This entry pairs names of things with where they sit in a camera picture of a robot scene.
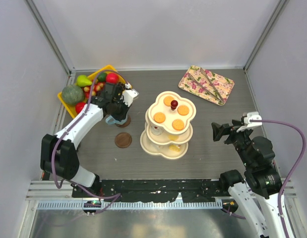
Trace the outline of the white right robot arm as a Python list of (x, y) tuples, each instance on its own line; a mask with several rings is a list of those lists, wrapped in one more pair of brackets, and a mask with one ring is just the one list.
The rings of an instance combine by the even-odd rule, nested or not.
[(282, 180), (273, 166), (275, 157), (271, 141), (265, 137), (250, 138), (253, 129), (262, 125), (261, 117), (247, 116), (232, 125), (211, 124), (213, 140), (226, 136), (245, 166), (220, 175), (219, 190), (237, 202), (256, 238), (292, 238), (294, 233), (288, 218), (284, 196), (279, 192)]

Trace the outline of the yellow dome cake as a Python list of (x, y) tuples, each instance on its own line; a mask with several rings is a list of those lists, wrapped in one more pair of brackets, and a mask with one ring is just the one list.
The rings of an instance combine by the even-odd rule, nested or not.
[(178, 136), (177, 135), (168, 135), (168, 138), (171, 140), (171, 141), (176, 141), (178, 140)]

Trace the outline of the floral serving tray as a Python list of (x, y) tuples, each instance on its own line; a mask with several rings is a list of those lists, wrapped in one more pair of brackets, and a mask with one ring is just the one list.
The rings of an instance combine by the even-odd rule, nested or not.
[(209, 87), (208, 85), (205, 85), (206, 79), (205, 77), (200, 73), (199, 69), (201, 67), (196, 65), (191, 65), (189, 69), (186, 71), (180, 82), (178, 83), (178, 87), (186, 92), (189, 92), (195, 96), (198, 96), (206, 101), (209, 101), (211, 103), (214, 103), (218, 106), (223, 106), (227, 102), (230, 93), (232, 92), (232, 89), (235, 85), (235, 82), (227, 77), (224, 77), (222, 75), (216, 74), (214, 72), (211, 72), (209, 70), (205, 70), (205, 73), (212, 81), (213, 85), (216, 87), (220, 95), (223, 97), (224, 102), (221, 103), (214, 97), (212, 97), (209, 93), (207, 93), (203, 88), (198, 86), (194, 81), (190, 80), (188, 77), (188, 73), (190, 73), (197, 81), (199, 81), (202, 85), (205, 87)]

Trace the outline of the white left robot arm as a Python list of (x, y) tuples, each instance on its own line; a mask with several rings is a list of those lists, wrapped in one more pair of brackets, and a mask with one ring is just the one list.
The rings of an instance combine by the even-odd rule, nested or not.
[(99, 95), (89, 97), (82, 111), (65, 128), (43, 137), (40, 167), (53, 176), (57, 188), (62, 186), (57, 178), (62, 178), (76, 184), (89, 197), (99, 196), (100, 177), (80, 165), (77, 148), (103, 118), (112, 124), (126, 123), (129, 108), (138, 95), (128, 83), (106, 83)]

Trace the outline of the blue white mug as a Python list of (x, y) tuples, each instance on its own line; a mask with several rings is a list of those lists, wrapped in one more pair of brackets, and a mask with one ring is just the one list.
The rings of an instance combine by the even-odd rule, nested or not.
[(112, 125), (112, 124), (116, 124), (119, 123), (120, 121), (124, 121), (125, 119), (122, 120), (117, 120), (115, 119), (113, 116), (108, 116), (105, 120), (106, 124), (108, 125)]

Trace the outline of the metal serving tongs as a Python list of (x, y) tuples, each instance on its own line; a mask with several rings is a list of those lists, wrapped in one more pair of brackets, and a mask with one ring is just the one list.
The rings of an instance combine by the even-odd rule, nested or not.
[(207, 76), (207, 74), (205, 73), (205, 70), (203, 69), (199, 69), (200, 73), (205, 77), (206, 82), (205, 85), (208, 85), (209, 87), (205, 87), (204, 85), (202, 85), (199, 81), (197, 81), (190, 73), (188, 73), (188, 77), (190, 80), (194, 81), (198, 86), (200, 86), (201, 88), (203, 88), (207, 93), (209, 93), (212, 97), (214, 97), (215, 99), (217, 99), (219, 102), (223, 103), (224, 99), (223, 97), (220, 95), (220, 93), (218, 92), (218, 90), (216, 89), (216, 87), (213, 85), (212, 81), (210, 80), (210, 78)]

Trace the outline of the cream three-tier cake stand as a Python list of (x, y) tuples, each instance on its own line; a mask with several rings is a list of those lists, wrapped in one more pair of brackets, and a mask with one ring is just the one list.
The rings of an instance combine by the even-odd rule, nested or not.
[[(172, 96), (174, 100), (171, 102), (171, 106), (165, 106), (163, 100), (166, 96)], [(189, 114), (181, 116), (178, 114), (178, 107), (186, 105), (189, 107)], [(162, 112), (165, 114), (166, 119), (163, 123), (157, 123), (154, 121), (154, 114)], [(185, 155), (188, 150), (188, 143), (193, 136), (193, 128), (191, 121), (196, 116), (196, 107), (189, 99), (181, 97), (179, 94), (173, 91), (164, 91), (160, 93), (155, 102), (148, 108), (145, 113), (145, 126), (144, 131), (140, 136), (140, 145), (142, 149), (149, 155), (161, 156), (168, 160), (176, 160)], [(176, 131), (172, 127), (172, 122), (175, 119), (181, 119), (185, 127), (181, 131)], [(151, 133), (151, 126), (158, 126), (163, 129), (161, 135), (153, 135)], [(168, 135), (177, 135), (179, 138), (176, 141), (171, 141)], [(180, 152), (173, 152), (169, 150), (169, 145), (180, 145)]]

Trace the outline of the yellow swiss roll cake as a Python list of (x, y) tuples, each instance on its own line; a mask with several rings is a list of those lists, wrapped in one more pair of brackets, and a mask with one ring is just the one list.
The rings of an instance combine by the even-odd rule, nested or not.
[(173, 151), (173, 152), (180, 152), (181, 151), (181, 146), (180, 145), (171, 144), (171, 145), (169, 145), (169, 150)]

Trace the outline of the orange biscuit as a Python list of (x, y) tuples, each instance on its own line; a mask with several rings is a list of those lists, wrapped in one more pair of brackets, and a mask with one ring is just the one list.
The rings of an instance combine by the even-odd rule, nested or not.
[(166, 116), (162, 112), (157, 112), (157, 113), (154, 114), (153, 119), (157, 123), (163, 123), (165, 121), (165, 119), (166, 119)]
[(163, 100), (165, 106), (170, 107), (171, 106), (171, 102), (174, 100), (174, 98), (172, 96), (166, 96)]
[(184, 122), (181, 120), (181, 119), (175, 119), (173, 122), (172, 122), (172, 127), (174, 130), (176, 131), (181, 131), (184, 129), (185, 127), (185, 124)]
[(181, 105), (178, 107), (177, 111), (179, 115), (186, 116), (189, 114), (189, 107), (186, 105)]

